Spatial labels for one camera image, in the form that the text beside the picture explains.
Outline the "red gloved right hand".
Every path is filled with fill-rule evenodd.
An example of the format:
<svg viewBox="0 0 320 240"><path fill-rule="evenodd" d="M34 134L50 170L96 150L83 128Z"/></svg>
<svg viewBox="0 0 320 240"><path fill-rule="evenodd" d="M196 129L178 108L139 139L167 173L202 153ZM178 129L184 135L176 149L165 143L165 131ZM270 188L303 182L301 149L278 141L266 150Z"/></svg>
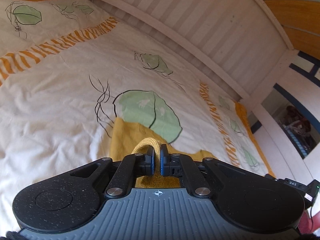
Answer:
<svg viewBox="0 0 320 240"><path fill-rule="evenodd" d="M309 212L304 211L300 222L298 224L298 229L301 234L311 234L319 229L319 216L320 212L317 212L314 216L310 216Z"/></svg>

